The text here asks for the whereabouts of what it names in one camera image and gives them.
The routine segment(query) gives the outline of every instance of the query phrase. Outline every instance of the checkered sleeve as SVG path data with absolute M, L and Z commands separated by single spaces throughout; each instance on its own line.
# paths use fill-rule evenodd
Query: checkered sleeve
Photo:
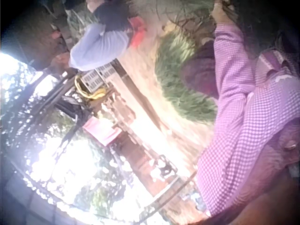
M 239 127 L 247 95 L 255 88 L 251 61 L 244 49 L 243 35 L 235 25 L 218 24 L 214 43 L 216 80 L 220 94 L 215 133 Z

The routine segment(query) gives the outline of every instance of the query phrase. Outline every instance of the dirt ground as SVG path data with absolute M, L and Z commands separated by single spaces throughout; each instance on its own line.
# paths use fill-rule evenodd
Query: dirt ground
M 180 117 L 163 97 L 154 73 L 154 64 L 159 37 L 167 19 L 160 17 L 159 20 L 156 15 L 143 15 L 143 19 L 147 23 L 146 38 L 137 49 L 129 48 L 118 60 L 144 98 L 147 98 L 144 104 L 148 105 L 152 113 L 151 120 L 155 120 L 157 131 L 169 145 L 169 151 L 177 152 L 177 157 L 184 161 L 183 165 L 192 173 L 200 153 L 211 140 L 213 125 Z

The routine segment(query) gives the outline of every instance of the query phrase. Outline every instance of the light blue sleeve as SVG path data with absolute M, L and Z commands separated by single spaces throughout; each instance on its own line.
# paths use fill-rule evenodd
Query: light blue sleeve
M 69 66 L 81 71 L 96 69 L 124 53 L 128 43 L 129 38 L 125 32 L 105 32 L 104 25 L 91 24 L 71 49 Z

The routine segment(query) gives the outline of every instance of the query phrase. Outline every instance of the green grass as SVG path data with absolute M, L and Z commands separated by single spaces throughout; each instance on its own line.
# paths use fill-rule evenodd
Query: green grass
M 183 33 L 173 31 L 164 36 L 157 51 L 155 73 L 164 97 L 177 113 L 188 120 L 213 122 L 217 106 L 213 99 L 187 89 L 180 78 L 182 63 L 195 53 L 194 42 Z

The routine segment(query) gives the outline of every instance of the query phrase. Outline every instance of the sky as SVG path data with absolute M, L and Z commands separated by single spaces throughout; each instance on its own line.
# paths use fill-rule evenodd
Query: sky
M 9 55 L 0 53 L 0 76 L 2 74 L 13 74 L 18 68 L 18 61 Z M 45 96 L 52 88 L 52 82 L 54 78 L 48 76 L 37 87 L 36 93 L 41 96 Z M 66 154 L 64 154 L 57 165 L 55 166 L 55 160 L 53 153 L 57 149 L 61 142 L 61 138 L 50 138 L 46 143 L 46 148 L 39 154 L 39 161 L 32 165 L 33 172 L 30 174 L 33 180 L 48 180 L 53 171 L 52 177 L 55 183 L 48 185 L 48 190 L 53 191 L 57 185 L 63 184 L 66 179 L 64 188 L 64 197 L 56 195 L 64 200 L 68 204 L 72 204 L 75 196 L 81 190 L 81 188 L 91 180 L 96 173 L 97 168 L 94 164 L 95 159 L 91 151 L 87 150 L 88 141 L 79 140 L 74 142 L 74 145 L 67 148 Z M 130 165 L 125 162 L 125 170 L 130 171 Z M 135 178 L 133 189 L 127 188 L 125 191 L 125 197 L 119 202 L 115 202 L 112 207 L 113 213 L 119 220 L 132 221 L 138 220 L 141 210 L 138 208 L 135 199 L 139 199 L 139 203 L 142 207 L 147 206 L 153 201 L 153 197 L 142 185 L 142 183 Z M 92 213 L 85 213 L 78 209 L 70 209 L 67 205 L 60 203 L 58 205 L 63 211 L 66 211 L 70 216 L 87 224 L 101 224 L 98 222 L 97 217 Z M 157 213 L 148 221 L 148 225 L 167 225 L 161 216 Z M 109 225 L 113 225 L 112 221 L 107 222 Z

